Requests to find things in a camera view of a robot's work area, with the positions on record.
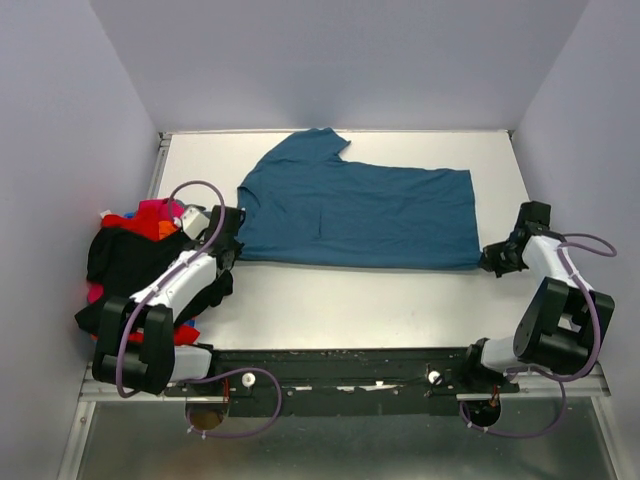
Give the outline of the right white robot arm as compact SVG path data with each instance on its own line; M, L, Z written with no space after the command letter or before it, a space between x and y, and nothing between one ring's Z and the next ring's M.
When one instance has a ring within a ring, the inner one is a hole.
M529 270L537 290L515 333L502 339L483 338L470 345L460 379L480 392L494 382L523 371L535 371L558 382L572 382L591 372L615 309L613 298L596 291L569 256L571 248L614 257L572 242L570 234L553 231L551 206L530 201L520 206L506 240L483 248L479 267L501 278Z

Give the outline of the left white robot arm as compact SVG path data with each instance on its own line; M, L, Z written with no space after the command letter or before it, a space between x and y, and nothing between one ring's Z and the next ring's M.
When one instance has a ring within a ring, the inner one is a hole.
M236 236L245 212L216 206L209 220L148 286L113 296L102 308L92 376L125 398L159 394L177 382L188 382L201 395L221 385L211 346L175 342L189 320L233 293L231 270L242 250Z

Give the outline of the teal blue t shirt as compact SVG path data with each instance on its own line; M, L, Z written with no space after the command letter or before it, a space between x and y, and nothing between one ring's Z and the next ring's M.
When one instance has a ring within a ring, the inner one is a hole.
M243 257L307 265L473 270L480 242L467 170L346 161L333 129L296 132L237 188Z

